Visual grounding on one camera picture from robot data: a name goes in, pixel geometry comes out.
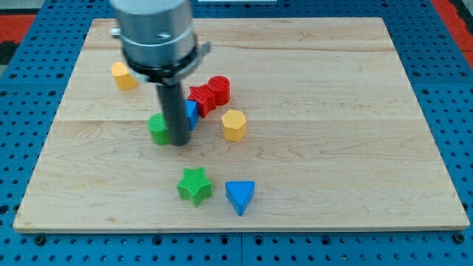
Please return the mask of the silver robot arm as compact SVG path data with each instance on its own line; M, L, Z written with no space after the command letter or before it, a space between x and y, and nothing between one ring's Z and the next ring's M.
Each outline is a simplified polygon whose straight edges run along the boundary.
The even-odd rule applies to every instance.
M172 86L190 75L211 43L198 44L189 0L111 0L123 55L137 78Z

